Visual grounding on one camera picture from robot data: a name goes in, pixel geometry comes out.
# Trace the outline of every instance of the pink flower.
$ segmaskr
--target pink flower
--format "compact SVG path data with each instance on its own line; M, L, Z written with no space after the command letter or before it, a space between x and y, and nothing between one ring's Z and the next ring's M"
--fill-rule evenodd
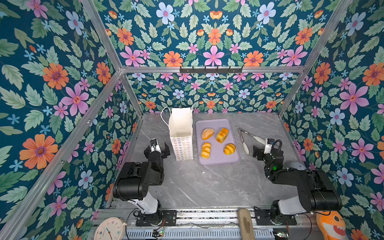
M85 143L85 148L83 148L83 151L87 151L87 155L89 155L89 152L93 152L93 147L95 144L92 143L92 141Z
M263 73L252 73L253 75L252 75L252 79L254 79L255 78L255 80L256 81L259 81L259 79L260 78L264 78L264 75L263 75Z
M45 14L45 12L48 11L48 8L43 4L40 5L40 3L40 0L29 0L29 2L26 2L26 5L33 10L33 13L37 18L41 15L43 18L48 19L47 14Z
M55 116L60 115L60 118L63 119L64 115L68 115L68 112L66 111L68 109L68 106L63 106L62 102L59 102L59 105L53 106L53 108L56 110Z
M144 58L144 60L151 59L150 55L151 53L148 53L147 50L140 50L140 57Z
M111 118L113 116L113 109L111 107L107 108L107 116Z
M343 151L347 150L346 147L343 146L344 142L340 142L339 140L336 139L336 143L333 143L332 146L335 147L334 151L337 152L339 151L339 154L342 154Z
M62 171L59 173L59 175L57 175L55 181L48 188L48 191L47 191L48 195L51 195L53 193L53 191L55 190L55 185L58 188L63 187L63 181L61 181L60 179L62 179L66 173L67 173L66 171Z
M233 83L230 83L230 82L228 81L227 83L224 84L224 89L229 90L229 89L233 88L232 85L233 85Z
M189 75L189 73L177 73L179 75L179 81L188 82L188 79L191 79L192 76Z
M315 118L320 114L319 113L319 108L314 106L313 109L311 109L311 115L314 116Z
M196 91L196 89L200 89L200 85L201 84L198 84L197 81L195 81L195 83L191 83L191 89Z
M341 79L341 83L339 84L340 90L348 90L348 85L350 85L352 82L349 80L349 77L346 77L345 79Z
M356 85L354 83L351 83L349 85L349 94L346 92L340 93L340 98L343 100L346 100L343 102L340 106L340 109L347 109L349 107L349 111L352 113L352 115L355 115L358 111L358 106L365 107L368 106L369 102L366 98L361 98L364 94L368 91L368 86L364 86L359 88L359 90L356 91Z
M188 49L189 49L189 53L196 53L196 51L199 50L197 48L197 44L193 45L193 43L191 43L191 45L188 47Z
M234 54L234 53L238 53L239 49L240 49L239 44L236 43L231 45L231 48L229 49L229 51L232 51L232 54Z
M88 91L88 87L91 85L88 83L88 79L81 78L79 81L79 85L81 86L81 90Z
M351 146L356 149L352 151L353 156L359 155L359 160L361 162L365 162L365 157L369 159L374 159L373 154L368 152L369 150L373 149L373 144L368 143L367 145L364 145L364 139L359 139L359 145L355 142L351 143Z
M268 80L265 80L264 82L261 82L260 87L263 89L263 88L267 88L268 85L269 85Z
M235 73L233 79L237 79L237 82L240 82L241 80L245 80L245 76L247 75L248 73Z
M321 92L322 89L323 87L314 88L314 92L311 93L311 96L313 96L312 101L316 100L317 102L320 102L320 97L324 96L324 93Z
M284 48L281 50L281 52L278 52L277 55L278 57L277 58L280 58L280 59L283 59L284 57L287 56L287 52L288 50L284 50Z
M308 92L309 88L312 87L312 77L308 78L308 76L305 77L305 80L303 81L303 90L305 89L306 92Z
M297 152L300 154L301 159L303 160L303 162L305 162L305 161L306 161L305 156L304 156L304 154L305 154L305 149L304 149L304 148L301 149L300 144L297 144L297 145L296 145L296 148L297 148Z
M295 52L292 49L289 49L287 52L288 57L284 58L281 62L288 63L287 66L292 66L293 64L300 65L300 58L303 58L308 54L307 52L301 52L302 50L302 45L300 45Z
M50 207L52 208L52 212L50 214L51 217L55 214L57 216L61 215L61 210L67 208L67 204L65 204L65 201L67 201L67 197L63 197L63 199L61 199L61 196L58 196L56 202L50 204Z
M371 203L373 205L376 205L377 209L381 212L383 210L383 207L384 207L384 201L382 199L382 195L380 192L377 192L377 196L373 193L371 193L371 197L373 198L371 200Z
M127 60L125 60L125 65L130 66L133 63L133 66L138 67L139 63L140 64L145 63L142 58L139 58L140 56L139 50L134 50L132 53L131 48L128 46L125 46L125 51L126 53L125 52L120 53L120 56L127 58Z
M163 87L164 87L163 82L159 82L159 81L157 81L155 86L156 86L156 88L159 88L160 90L163 89Z
M79 149L79 147L80 147L80 144L77 144L76 148L73 150L72 154L68 158L68 160L67 160L68 162L72 162L72 157L78 157L79 156L79 153L75 151L75 150Z
M216 63L216 65L221 65L221 60L219 58L222 58L224 56L224 53L223 52L218 53L217 52L217 46L213 45L211 47L211 53L204 52L203 55L204 55L204 57L207 58L204 65L209 65L212 63L212 66L214 66L214 63Z
M79 109L80 113L84 114L88 110L88 104L84 101L88 99L89 94L81 93L81 87L78 83L74 86L74 91L70 87L66 87L65 91L67 91L70 98L63 97L61 101L64 105L72 105L70 108L71 116L76 115L77 109Z
M172 73L162 73L161 76L160 76L161 79L166 79L166 81L168 82L170 79L173 79L173 76L172 76Z

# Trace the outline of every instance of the gray marble table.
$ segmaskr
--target gray marble table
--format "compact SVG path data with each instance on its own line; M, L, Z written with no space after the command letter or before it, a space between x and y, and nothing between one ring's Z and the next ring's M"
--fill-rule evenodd
M243 134L244 141L250 150L250 155L247 155L236 128L236 125L239 125L256 136L281 139L284 158L288 161L298 161L285 127L275 113L193 114L194 124L198 120L219 118L227 118L231 123L240 161L204 166L198 160L195 131L194 159L176 161L167 125L158 114L144 115L129 161L146 161L143 151L152 138L157 138L161 148L164 147L164 142L170 146L171 155L164 159L163 184L149 187L149 192L160 200L164 208L263 206L271 205L276 199L297 195L296 187L273 184L266 179L263 171L264 163L252 157L253 145L258 147L262 145L252 137ZM114 201L111 207L122 209L132 206L127 202Z

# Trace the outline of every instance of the paper bag handle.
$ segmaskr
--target paper bag handle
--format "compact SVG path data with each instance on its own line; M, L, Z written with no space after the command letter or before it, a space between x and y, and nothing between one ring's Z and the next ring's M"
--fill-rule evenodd
M162 115L164 109L166 109L166 108L168 108L168 110L169 110L169 114L171 113L171 112L170 112L170 108L169 108L169 107L165 107L165 108L163 108L163 110L161 110L160 117L161 117L161 119L163 120L163 122L169 127L168 123L166 123L166 122L164 121L164 118L163 118L163 115Z

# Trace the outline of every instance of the teal wallpaper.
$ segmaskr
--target teal wallpaper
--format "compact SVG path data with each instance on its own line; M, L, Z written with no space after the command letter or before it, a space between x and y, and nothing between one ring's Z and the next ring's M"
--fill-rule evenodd
M384 236L384 6L357 1L303 81L284 119L310 169L341 194L348 237Z

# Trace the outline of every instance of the aluminum frame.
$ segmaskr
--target aluminum frame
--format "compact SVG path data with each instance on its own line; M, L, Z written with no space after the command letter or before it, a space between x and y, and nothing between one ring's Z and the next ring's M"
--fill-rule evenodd
M329 18L327 24L324 27L324 31L321 34L318 42L316 43L315 47L313 48L312 52L308 56L307 60L304 64L304 71L297 77L295 83L293 84L291 90L289 91L287 97L284 99L284 103L281 106L278 115L280 118L283 117L284 112L288 108L289 104L291 104L291 101L293 100L294 96L296 95L297 91L299 90L303 80L307 77L308 73L310 72L310 69L316 62L317 58L319 57L321 51L327 44L329 38L331 37L333 31L339 24L341 18L346 13L349 5L353 2L353 0L340 0L338 5L336 6L335 11L332 13L331 17Z
M76 145L84 136L84 133L89 127L89 123L96 117L97 112L103 106L112 89L114 89L120 80L121 75L122 73L120 71L116 72L110 78L107 85L104 86L94 103L89 107L78 125L74 128L51 162L39 176L35 184L28 191L20 207L16 210L12 218L3 226L0 231L0 239L15 239L21 228L23 228L29 221L29 218L32 216L36 207L40 203L37 199L41 199L46 194L49 186L56 179L56 176L63 168L64 163L70 157L73 150L76 148Z

